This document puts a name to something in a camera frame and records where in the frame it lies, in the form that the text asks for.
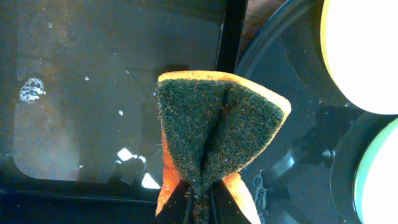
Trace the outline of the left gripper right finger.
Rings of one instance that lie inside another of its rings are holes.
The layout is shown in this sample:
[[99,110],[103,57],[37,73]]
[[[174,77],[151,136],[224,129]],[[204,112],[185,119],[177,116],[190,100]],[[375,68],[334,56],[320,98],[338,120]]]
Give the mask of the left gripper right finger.
[[250,224],[222,180],[210,188],[210,224]]

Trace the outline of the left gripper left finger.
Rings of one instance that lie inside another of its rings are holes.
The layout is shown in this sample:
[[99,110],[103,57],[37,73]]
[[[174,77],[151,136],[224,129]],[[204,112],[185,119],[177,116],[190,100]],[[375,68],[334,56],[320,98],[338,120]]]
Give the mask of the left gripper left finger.
[[181,180],[151,224],[187,224],[192,222],[191,214],[192,189]]

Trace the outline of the orange green sponge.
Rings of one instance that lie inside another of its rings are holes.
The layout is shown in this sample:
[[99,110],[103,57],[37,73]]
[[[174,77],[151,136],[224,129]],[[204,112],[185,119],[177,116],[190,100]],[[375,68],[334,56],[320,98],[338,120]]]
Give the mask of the orange green sponge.
[[243,77],[216,71],[167,72],[157,81],[163,184],[155,216],[181,180],[192,189],[191,223],[210,223],[210,188],[222,180],[250,223],[255,201],[240,171],[272,142],[288,99]]

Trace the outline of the light green plate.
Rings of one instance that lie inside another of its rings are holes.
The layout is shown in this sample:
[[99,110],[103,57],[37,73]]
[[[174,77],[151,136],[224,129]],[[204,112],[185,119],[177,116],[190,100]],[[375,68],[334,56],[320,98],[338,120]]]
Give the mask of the light green plate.
[[356,171],[354,205],[362,224],[397,224],[397,120],[369,144]]

